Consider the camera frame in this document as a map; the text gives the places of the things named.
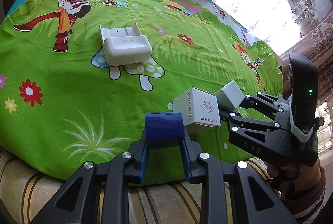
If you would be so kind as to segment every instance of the box logo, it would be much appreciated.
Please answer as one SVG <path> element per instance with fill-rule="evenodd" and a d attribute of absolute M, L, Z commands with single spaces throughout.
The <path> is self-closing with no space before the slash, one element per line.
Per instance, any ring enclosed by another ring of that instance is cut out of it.
<path fill-rule="evenodd" d="M 207 113 L 214 110 L 214 108 L 210 105 L 210 103 L 206 101 L 204 101 L 204 103 L 201 106 L 205 111 L 207 111 Z"/>

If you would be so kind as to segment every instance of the cartoon tablecloth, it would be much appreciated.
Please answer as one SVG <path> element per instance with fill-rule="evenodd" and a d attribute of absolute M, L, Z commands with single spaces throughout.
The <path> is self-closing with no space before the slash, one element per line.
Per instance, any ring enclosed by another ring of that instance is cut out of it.
<path fill-rule="evenodd" d="M 109 66 L 98 26 L 134 23 L 151 58 Z M 214 93 L 235 80 L 244 94 L 282 91 L 271 48 L 210 0 L 27 0 L 0 38 L 0 145 L 62 179 L 127 150 L 144 114 L 171 112 L 190 87 Z M 229 144 L 225 123 L 191 138 L 220 160 L 249 157 Z M 147 182 L 182 178 L 179 148 L 151 153 Z"/>

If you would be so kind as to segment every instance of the green polka dot mushroom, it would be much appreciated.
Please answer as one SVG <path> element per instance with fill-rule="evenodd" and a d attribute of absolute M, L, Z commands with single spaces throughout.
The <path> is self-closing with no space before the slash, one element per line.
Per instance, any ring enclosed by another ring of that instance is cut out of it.
<path fill-rule="evenodd" d="M 150 57 L 149 60 L 134 64 L 124 65 L 124 70 L 130 75 L 140 76 L 140 86 L 145 91 L 153 90 L 149 78 L 161 78 L 164 76 L 164 69 Z"/>

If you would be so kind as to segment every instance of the metal screw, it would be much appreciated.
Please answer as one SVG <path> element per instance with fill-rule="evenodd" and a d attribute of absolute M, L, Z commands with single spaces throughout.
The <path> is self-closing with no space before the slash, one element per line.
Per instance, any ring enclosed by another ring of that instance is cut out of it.
<path fill-rule="evenodd" d="M 130 152 L 124 152 L 122 153 L 122 158 L 130 158 L 132 154 Z"/>
<path fill-rule="evenodd" d="M 208 154 L 208 153 L 201 153 L 201 154 L 199 154 L 199 156 L 200 156 L 200 158 L 202 158 L 202 159 L 207 159 L 207 158 L 209 158 L 209 154 Z"/>
<path fill-rule="evenodd" d="M 247 163 L 244 161 L 239 161 L 237 163 L 237 166 L 240 167 L 241 169 L 245 169 L 247 167 Z"/>
<path fill-rule="evenodd" d="M 94 166 L 94 163 L 88 161 L 88 162 L 84 163 L 83 166 L 85 169 L 91 169 Z"/>

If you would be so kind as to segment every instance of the small white box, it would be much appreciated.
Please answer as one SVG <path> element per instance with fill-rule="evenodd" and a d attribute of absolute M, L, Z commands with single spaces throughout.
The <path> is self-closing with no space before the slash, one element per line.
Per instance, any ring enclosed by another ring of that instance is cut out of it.
<path fill-rule="evenodd" d="M 182 114 L 184 126 L 191 134 L 207 127 L 221 127 L 216 96 L 194 87 L 174 99 L 173 112 Z"/>
<path fill-rule="evenodd" d="M 245 98 L 234 80 L 226 84 L 222 89 L 218 90 L 214 94 L 216 95 L 219 105 L 230 109 L 238 108 L 240 103 Z"/>
<path fill-rule="evenodd" d="M 133 27 L 102 28 L 99 32 L 106 62 L 110 66 L 133 64 L 150 59 L 153 49 L 137 23 Z"/>

